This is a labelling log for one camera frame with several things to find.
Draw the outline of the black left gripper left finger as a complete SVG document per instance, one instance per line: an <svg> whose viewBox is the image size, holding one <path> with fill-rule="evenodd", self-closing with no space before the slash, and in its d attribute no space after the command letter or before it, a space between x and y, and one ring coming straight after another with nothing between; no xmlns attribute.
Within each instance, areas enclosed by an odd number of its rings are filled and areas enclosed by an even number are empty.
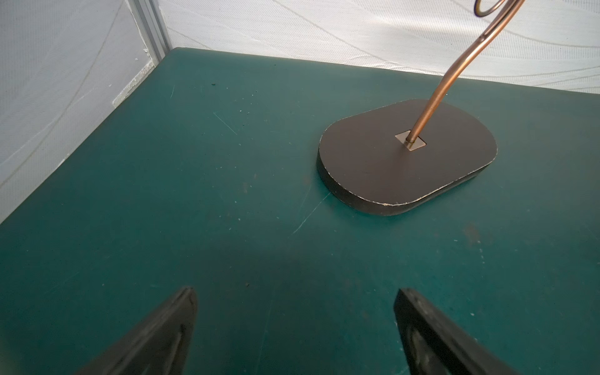
<svg viewBox="0 0 600 375"><path fill-rule="evenodd" d="M182 374L198 312L193 287L183 287L78 374Z"/></svg>

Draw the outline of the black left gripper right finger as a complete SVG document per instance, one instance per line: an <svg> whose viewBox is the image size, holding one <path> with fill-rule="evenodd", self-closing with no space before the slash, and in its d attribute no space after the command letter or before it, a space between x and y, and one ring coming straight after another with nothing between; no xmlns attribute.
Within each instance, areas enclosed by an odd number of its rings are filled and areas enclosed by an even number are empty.
<svg viewBox="0 0 600 375"><path fill-rule="evenodd" d="M412 288L395 297L395 319L411 374L516 374Z"/></svg>

